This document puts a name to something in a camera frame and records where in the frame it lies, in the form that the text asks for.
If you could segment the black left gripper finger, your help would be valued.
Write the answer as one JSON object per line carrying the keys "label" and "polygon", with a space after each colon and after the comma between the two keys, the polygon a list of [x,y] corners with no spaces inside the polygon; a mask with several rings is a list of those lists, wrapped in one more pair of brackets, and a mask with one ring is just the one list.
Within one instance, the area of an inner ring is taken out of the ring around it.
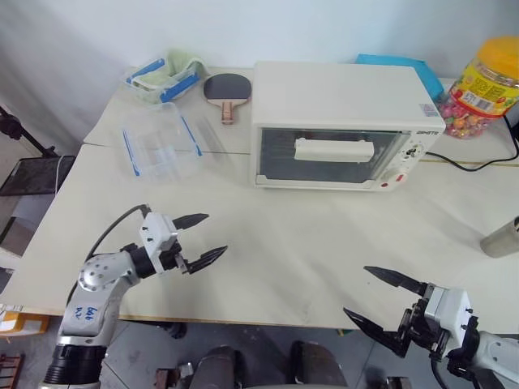
{"label": "black left gripper finger", "polygon": [[197,224],[201,223],[202,221],[206,220],[207,218],[209,218],[209,214],[195,213],[195,214],[180,216],[176,219],[173,219],[172,223],[177,230],[186,230],[186,229],[196,226]]}
{"label": "black left gripper finger", "polygon": [[184,261],[183,273],[194,274],[205,269],[216,262],[228,249],[228,246],[221,246],[203,253],[196,261],[189,263]]}

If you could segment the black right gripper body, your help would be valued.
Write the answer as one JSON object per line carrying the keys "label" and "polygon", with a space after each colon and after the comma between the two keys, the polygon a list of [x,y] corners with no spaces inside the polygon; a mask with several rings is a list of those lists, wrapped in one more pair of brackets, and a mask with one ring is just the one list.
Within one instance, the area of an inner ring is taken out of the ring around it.
{"label": "black right gripper body", "polygon": [[431,318],[427,318],[425,311],[428,300],[420,298],[410,309],[404,311],[397,330],[399,348],[397,355],[405,357],[411,343],[415,343],[429,352],[431,359],[441,359],[446,344],[446,331]]}

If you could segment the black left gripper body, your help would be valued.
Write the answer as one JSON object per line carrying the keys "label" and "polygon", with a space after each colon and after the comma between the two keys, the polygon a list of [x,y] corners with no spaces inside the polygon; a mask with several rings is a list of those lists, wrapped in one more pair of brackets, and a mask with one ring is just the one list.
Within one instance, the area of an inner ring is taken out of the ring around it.
{"label": "black left gripper body", "polygon": [[175,241],[168,250],[163,250],[159,259],[165,271],[177,268],[182,274],[187,273],[187,261],[183,258],[182,247],[178,241]]}

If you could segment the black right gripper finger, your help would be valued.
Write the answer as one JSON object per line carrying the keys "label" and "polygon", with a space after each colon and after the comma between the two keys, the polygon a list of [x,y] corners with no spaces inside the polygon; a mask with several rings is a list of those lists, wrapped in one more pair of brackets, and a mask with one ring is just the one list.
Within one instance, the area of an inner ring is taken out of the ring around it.
{"label": "black right gripper finger", "polygon": [[419,295],[421,298],[428,298],[428,283],[417,281],[407,275],[400,273],[399,271],[375,267],[375,266],[364,266],[364,270],[370,272],[373,276],[382,280],[383,282],[392,285],[393,287],[402,287]]}
{"label": "black right gripper finger", "polygon": [[391,350],[399,357],[405,357],[409,348],[409,339],[400,328],[385,331],[381,326],[347,308],[343,308],[348,318],[368,337]]}

